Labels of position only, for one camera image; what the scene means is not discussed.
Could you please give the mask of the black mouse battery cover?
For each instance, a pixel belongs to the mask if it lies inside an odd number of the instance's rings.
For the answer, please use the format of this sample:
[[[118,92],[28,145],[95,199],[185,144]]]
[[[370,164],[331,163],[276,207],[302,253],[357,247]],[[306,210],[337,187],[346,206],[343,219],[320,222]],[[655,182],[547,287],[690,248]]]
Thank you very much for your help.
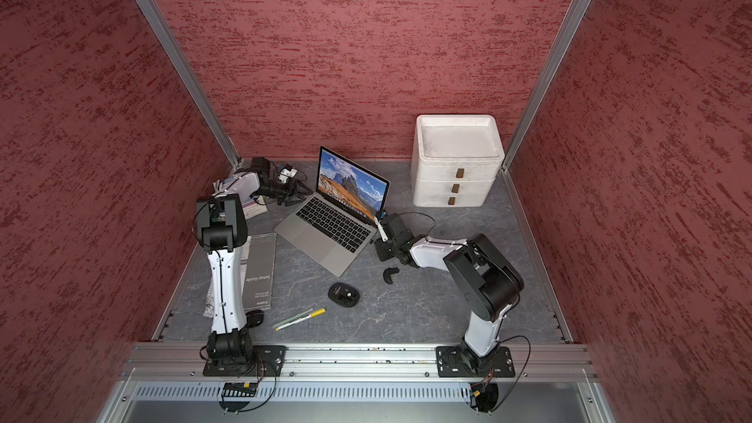
[[[399,272],[400,272],[399,268],[386,268],[382,274],[383,280],[385,281],[386,284],[393,285],[394,284],[393,276],[398,274]]]

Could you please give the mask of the black wireless mouse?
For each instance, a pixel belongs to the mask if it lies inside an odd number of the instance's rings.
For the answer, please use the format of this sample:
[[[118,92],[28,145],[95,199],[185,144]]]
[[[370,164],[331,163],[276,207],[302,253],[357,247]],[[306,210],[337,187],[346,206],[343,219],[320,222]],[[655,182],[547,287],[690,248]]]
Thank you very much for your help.
[[[351,309],[360,301],[360,292],[351,285],[336,282],[329,288],[327,297],[336,305]]]

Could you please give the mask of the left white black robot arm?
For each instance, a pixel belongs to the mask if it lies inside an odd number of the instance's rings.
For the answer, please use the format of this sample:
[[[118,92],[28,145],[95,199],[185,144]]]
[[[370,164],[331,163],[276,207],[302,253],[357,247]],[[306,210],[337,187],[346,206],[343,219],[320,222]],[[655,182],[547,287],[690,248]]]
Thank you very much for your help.
[[[213,184],[213,194],[196,202],[194,235],[207,254],[211,268],[213,315],[207,344],[208,360],[214,365],[249,364],[253,345],[247,315],[242,305],[241,259],[248,241],[244,205],[274,201],[290,207],[303,203],[313,193],[307,176],[290,166],[253,158]]]

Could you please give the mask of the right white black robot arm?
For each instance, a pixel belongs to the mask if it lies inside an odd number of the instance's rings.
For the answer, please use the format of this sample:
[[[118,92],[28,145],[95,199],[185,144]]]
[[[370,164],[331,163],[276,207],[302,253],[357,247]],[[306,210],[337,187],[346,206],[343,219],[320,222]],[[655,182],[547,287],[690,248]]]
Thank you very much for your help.
[[[399,215],[380,211],[373,220],[382,262],[396,259],[404,266],[438,269],[452,276],[471,311],[458,354],[474,374],[490,367],[501,323],[521,299],[524,280],[519,272],[484,234],[442,240],[413,234]]]

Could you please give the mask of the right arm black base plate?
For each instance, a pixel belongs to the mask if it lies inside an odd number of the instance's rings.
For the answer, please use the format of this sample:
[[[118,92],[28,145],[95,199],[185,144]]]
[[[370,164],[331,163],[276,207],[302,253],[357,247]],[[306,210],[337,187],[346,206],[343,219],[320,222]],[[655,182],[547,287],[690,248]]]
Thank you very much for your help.
[[[477,356],[464,345],[441,346],[435,349],[438,374],[442,378],[499,378],[516,376],[511,352],[496,346],[487,356]]]

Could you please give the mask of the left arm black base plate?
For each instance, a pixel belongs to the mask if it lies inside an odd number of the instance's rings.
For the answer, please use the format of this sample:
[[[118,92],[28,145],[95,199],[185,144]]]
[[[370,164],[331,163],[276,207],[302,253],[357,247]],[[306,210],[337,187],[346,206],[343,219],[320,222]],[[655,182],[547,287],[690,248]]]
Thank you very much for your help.
[[[204,377],[279,377],[288,348],[279,345],[254,346],[250,358],[208,358]]]

